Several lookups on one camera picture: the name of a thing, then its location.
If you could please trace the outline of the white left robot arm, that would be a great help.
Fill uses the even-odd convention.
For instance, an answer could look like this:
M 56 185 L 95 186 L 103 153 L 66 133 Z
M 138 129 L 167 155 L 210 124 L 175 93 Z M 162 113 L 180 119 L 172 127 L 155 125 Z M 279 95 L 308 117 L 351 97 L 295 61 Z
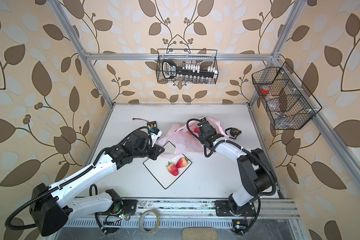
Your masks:
M 38 228 L 43 237 L 60 230 L 75 217 L 109 211 L 121 201 L 114 190 L 79 199 L 75 197 L 96 181 L 111 174 L 135 158 L 156 160 L 165 149 L 156 144 L 162 132 L 157 127 L 144 126 L 128 134 L 118 144 L 102 149 L 93 163 L 50 186 L 44 183 L 33 189 L 32 198 L 6 219 L 7 230 Z

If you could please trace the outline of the black yellow tape measure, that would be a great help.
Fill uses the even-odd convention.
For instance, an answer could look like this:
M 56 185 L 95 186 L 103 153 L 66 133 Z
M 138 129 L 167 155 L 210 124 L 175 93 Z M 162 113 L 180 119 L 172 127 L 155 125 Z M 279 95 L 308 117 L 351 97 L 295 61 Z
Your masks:
M 237 128 L 227 128 L 225 129 L 225 134 L 228 135 L 230 139 L 236 140 L 237 137 L 242 134 L 242 131 Z

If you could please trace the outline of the white square board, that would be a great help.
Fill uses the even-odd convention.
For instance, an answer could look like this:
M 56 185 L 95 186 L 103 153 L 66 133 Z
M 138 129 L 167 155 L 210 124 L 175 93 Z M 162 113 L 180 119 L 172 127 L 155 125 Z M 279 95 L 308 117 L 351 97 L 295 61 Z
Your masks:
M 166 190 L 192 165 L 192 161 L 184 154 L 175 155 L 176 147 L 171 142 L 164 145 L 165 151 L 156 160 L 143 162 L 152 177 Z

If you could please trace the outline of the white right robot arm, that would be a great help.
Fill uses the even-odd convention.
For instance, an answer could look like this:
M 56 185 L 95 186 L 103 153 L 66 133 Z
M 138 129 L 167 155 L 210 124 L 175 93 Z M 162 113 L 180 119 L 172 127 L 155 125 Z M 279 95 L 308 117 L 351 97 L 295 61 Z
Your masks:
M 202 144 L 206 158 L 219 153 L 238 164 L 241 186 L 228 198 L 228 214 L 241 216 L 260 197 L 276 194 L 277 177 L 262 149 L 247 150 L 225 139 L 206 118 L 190 119 L 186 128 Z

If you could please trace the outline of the tape roll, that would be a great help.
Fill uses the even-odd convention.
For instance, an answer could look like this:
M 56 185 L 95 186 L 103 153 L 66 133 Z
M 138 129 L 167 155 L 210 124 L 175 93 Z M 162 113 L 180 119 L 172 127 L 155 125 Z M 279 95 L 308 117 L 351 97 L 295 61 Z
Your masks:
M 160 227 L 160 216 L 156 210 L 147 210 L 140 215 L 138 227 L 144 234 L 152 234 Z

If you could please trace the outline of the brown pad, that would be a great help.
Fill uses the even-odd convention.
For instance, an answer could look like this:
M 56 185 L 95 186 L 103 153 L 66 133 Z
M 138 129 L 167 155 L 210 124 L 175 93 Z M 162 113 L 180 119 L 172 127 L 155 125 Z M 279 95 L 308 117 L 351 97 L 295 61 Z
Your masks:
M 218 240 L 218 233 L 214 228 L 185 228 L 182 240 Z

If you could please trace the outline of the red fake strawberry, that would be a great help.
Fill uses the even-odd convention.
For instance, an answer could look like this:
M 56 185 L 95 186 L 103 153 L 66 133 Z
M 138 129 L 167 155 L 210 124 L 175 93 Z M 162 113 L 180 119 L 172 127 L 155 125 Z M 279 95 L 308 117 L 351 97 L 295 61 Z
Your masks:
M 176 163 L 178 169 L 185 168 L 189 164 L 189 160 L 185 157 L 182 157 Z
M 172 176 L 177 176 L 179 174 L 179 170 L 177 166 L 173 163 L 170 163 L 167 165 L 167 170 Z

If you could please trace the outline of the pink plastic bag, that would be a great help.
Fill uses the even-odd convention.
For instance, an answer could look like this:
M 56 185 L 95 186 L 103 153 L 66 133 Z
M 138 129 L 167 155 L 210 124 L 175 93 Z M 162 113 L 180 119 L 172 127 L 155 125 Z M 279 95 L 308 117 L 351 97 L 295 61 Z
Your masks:
M 219 120 L 209 117 L 206 117 L 206 120 L 216 129 L 218 134 L 223 135 L 222 140 L 228 140 L 229 136 L 225 133 L 224 127 Z M 195 130 L 198 123 L 198 121 L 191 121 L 189 123 L 190 130 L 197 136 L 199 132 L 195 132 Z M 172 144 L 174 146 L 174 150 L 170 149 L 171 146 L 165 147 L 168 142 L 170 145 Z M 173 124 L 168 133 L 164 137 L 160 137 L 157 144 L 165 148 L 165 152 L 162 153 L 160 157 L 166 159 L 171 159 L 182 154 L 185 155 L 187 153 L 196 153 L 200 155 L 204 153 L 202 143 L 191 135 L 186 125 L 181 126 L 180 124 Z

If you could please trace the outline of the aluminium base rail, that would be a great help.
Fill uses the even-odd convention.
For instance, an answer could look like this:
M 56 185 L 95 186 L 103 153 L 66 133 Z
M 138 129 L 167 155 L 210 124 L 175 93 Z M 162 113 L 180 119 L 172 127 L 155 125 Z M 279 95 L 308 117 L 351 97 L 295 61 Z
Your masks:
M 259 219 L 270 220 L 300 220 L 301 216 L 293 200 L 261 199 L 242 207 L 242 213 L 233 213 L 228 205 L 228 199 L 184 199 L 184 198 L 125 198 L 120 214 L 136 218 L 143 212 L 152 210 L 160 218 L 251 218 L 256 215 L 260 205 Z

